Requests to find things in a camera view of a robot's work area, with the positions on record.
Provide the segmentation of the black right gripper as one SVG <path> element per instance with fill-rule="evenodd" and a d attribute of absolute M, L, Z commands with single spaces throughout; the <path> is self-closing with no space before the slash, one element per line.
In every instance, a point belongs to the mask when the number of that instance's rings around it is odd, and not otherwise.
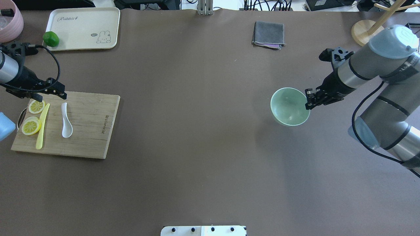
<path fill-rule="evenodd" d="M 306 109 L 316 106 L 329 105 L 344 99 L 345 85 L 339 81 L 323 82 L 319 87 L 308 88 L 304 91 L 306 96 Z"/>

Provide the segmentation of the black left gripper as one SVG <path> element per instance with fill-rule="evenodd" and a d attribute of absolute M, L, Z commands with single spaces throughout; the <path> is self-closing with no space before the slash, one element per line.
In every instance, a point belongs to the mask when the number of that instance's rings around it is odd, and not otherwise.
<path fill-rule="evenodd" d="M 25 85 L 20 87 L 20 93 L 27 98 L 34 100 L 43 100 L 42 94 L 50 94 L 58 96 L 59 98 L 66 100 L 67 93 L 65 92 L 65 86 L 59 82 L 59 78 L 48 78 L 46 81 L 40 79 L 26 80 Z"/>

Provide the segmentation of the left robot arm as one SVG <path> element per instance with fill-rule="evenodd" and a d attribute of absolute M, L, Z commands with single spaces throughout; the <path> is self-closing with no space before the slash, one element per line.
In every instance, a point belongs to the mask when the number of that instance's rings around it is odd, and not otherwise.
<path fill-rule="evenodd" d="M 24 65 L 24 54 L 1 51 L 1 86 L 18 98 L 29 98 L 42 102 L 42 94 L 52 94 L 66 100 L 65 86 L 58 81 L 61 68 L 57 58 L 54 55 L 52 57 L 57 64 L 57 77 L 43 81 Z"/>

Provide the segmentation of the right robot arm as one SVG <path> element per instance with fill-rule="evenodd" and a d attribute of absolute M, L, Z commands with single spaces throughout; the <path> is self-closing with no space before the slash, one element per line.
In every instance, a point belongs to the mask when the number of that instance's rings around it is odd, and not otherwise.
<path fill-rule="evenodd" d="M 351 115 L 349 135 L 368 151 L 399 163 L 419 176 L 419 130 L 407 118 L 419 107 L 419 39 L 411 29 L 392 25 L 357 52 L 341 47 L 319 55 L 333 71 L 315 89 L 305 90 L 306 109 L 342 101 L 378 77 L 379 86 Z"/>

